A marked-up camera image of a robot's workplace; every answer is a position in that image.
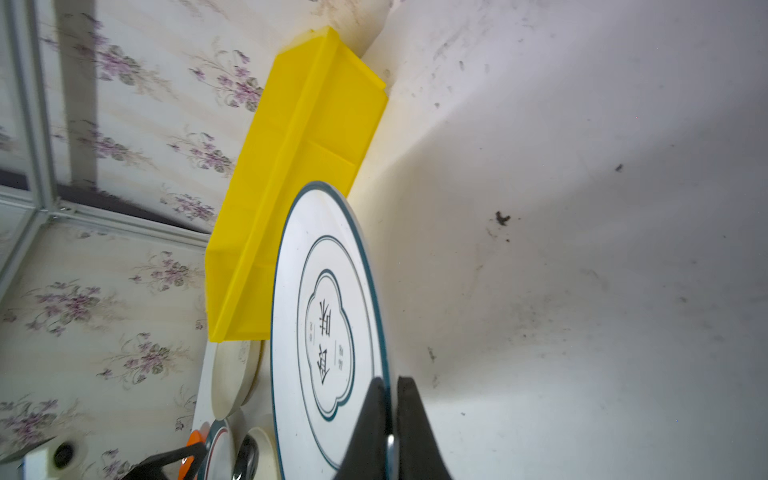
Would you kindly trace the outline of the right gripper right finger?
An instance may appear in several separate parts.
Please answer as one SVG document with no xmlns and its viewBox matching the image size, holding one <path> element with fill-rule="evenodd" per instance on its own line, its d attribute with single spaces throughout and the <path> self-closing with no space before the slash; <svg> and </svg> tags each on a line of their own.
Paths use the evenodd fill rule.
<svg viewBox="0 0 768 480">
<path fill-rule="evenodd" d="M 397 397 L 398 478 L 451 480 L 412 377 L 398 378 Z"/>
</svg>

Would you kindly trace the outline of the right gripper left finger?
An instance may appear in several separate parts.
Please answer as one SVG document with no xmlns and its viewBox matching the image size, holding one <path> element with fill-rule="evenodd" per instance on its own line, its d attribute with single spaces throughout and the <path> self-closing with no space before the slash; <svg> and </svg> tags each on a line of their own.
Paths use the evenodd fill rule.
<svg viewBox="0 0 768 480">
<path fill-rule="evenodd" d="M 369 384 L 347 452 L 335 479 L 386 479 L 389 428 L 387 388 L 381 378 L 374 378 Z"/>
</svg>

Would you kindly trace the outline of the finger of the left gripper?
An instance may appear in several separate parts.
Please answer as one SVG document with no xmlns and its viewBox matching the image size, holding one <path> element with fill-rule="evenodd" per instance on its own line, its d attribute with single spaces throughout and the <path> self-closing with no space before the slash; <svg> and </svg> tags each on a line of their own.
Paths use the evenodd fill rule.
<svg viewBox="0 0 768 480">
<path fill-rule="evenodd" d="M 168 477 L 165 475 L 163 468 L 166 465 L 181 462 L 184 457 L 192 455 L 194 450 L 194 447 L 184 446 L 175 450 L 152 455 L 128 471 L 123 477 L 123 480 L 167 480 Z"/>
</svg>

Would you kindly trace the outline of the white plate green quatrefoil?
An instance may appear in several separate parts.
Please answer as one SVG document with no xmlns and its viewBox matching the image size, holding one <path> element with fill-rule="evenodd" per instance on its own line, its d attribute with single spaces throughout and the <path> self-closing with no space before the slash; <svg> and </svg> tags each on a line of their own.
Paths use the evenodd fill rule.
<svg viewBox="0 0 768 480">
<path fill-rule="evenodd" d="M 304 186 L 280 241 L 271 311 L 280 473 L 331 479 L 371 381 L 390 381 L 382 311 L 362 230 L 328 183 Z"/>
</svg>

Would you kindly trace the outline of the green rim plate under arm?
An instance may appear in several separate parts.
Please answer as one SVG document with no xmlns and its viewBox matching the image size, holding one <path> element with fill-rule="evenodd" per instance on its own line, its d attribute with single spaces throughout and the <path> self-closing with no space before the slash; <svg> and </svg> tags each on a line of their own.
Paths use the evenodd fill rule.
<svg viewBox="0 0 768 480">
<path fill-rule="evenodd" d="M 215 420 L 205 440 L 206 457 L 198 472 L 199 480 L 230 480 L 236 457 L 234 436 L 227 420 Z"/>
</svg>

